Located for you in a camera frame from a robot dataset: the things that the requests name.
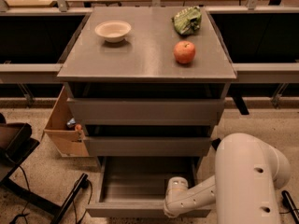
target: open drawer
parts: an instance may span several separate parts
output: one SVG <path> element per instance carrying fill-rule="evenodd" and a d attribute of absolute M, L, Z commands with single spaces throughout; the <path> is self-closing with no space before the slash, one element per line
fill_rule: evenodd
<path fill-rule="evenodd" d="M 168 180 L 182 176 L 189 187 L 197 184 L 195 164 L 187 157 L 99 158 L 96 202 L 87 206 L 91 217 L 166 217 L 164 197 Z M 185 217 L 206 217 L 209 209 L 194 210 Z"/>
<path fill-rule="evenodd" d="M 224 101 L 205 99 L 68 99 L 84 124 L 216 125 Z"/>

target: cardboard box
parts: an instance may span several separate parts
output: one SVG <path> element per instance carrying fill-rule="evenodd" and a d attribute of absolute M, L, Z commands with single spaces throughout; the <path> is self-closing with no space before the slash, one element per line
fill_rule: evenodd
<path fill-rule="evenodd" d="M 67 92 L 62 89 L 57 102 L 50 114 L 44 132 L 57 147 L 63 157 L 88 157 L 88 151 L 83 142 L 83 131 L 69 129 L 66 123 L 73 118 L 67 105 Z"/>

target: white bowl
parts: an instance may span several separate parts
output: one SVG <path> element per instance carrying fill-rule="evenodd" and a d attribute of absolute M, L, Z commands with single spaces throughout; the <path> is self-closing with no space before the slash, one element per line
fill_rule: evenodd
<path fill-rule="evenodd" d="M 107 42 L 121 42 L 131 31 L 131 25 L 125 21 L 105 21 L 98 24 L 94 31 Z"/>

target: black panel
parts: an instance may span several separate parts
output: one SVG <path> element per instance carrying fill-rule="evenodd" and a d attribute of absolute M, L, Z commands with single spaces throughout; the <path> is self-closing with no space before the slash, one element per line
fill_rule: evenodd
<path fill-rule="evenodd" d="M 223 84 L 72 82 L 76 98 L 219 99 Z"/>
<path fill-rule="evenodd" d="M 0 63 L 57 63 L 83 18 L 0 17 Z"/>
<path fill-rule="evenodd" d="M 209 126 L 86 125 L 89 136 L 208 137 Z"/>
<path fill-rule="evenodd" d="M 299 14 L 212 14 L 234 63 L 294 63 Z"/>
<path fill-rule="evenodd" d="M 272 97 L 278 84 L 231 84 L 228 96 Z"/>

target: gray cabinet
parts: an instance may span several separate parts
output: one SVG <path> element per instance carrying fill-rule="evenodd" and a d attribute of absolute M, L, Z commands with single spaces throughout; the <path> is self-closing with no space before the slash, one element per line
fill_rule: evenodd
<path fill-rule="evenodd" d="M 196 184 L 235 73 L 204 10 L 199 34 L 188 37 L 198 48 L 194 61 L 176 63 L 172 49 L 183 37 L 171 17 L 183 8 L 95 7 L 58 75 L 99 163 L 92 217 L 164 217 L 168 179 Z M 94 27 L 109 20 L 133 26 L 125 41 L 96 36 Z"/>

